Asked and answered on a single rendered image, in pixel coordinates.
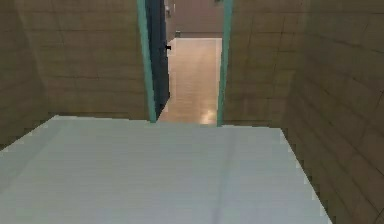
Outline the dark blue room door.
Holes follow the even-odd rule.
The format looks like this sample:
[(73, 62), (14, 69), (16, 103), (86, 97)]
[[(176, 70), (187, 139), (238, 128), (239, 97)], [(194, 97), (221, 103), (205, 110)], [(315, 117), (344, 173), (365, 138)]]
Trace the dark blue room door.
[(164, 0), (145, 0), (156, 118), (170, 98)]

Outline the teal door frame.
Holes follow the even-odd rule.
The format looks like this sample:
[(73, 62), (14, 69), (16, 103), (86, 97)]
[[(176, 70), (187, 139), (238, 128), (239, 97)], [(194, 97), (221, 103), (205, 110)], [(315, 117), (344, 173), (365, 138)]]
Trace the teal door frame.
[[(141, 53), (144, 66), (144, 82), (147, 94), (147, 106), (149, 107), (149, 121), (156, 123), (159, 118), (156, 118), (155, 103), (154, 103), (154, 89), (152, 79), (152, 69), (150, 60), (150, 49), (148, 42), (148, 28), (147, 28), (147, 13), (145, 0), (136, 0), (137, 16), (141, 41)], [(224, 99), (226, 90), (227, 66), (229, 61), (229, 41), (232, 22), (232, 7), (233, 0), (222, 0), (224, 7), (224, 21), (223, 21), (223, 37), (220, 54), (220, 67), (219, 67), (219, 88), (217, 97), (217, 118), (216, 125), (223, 125), (224, 115)]]

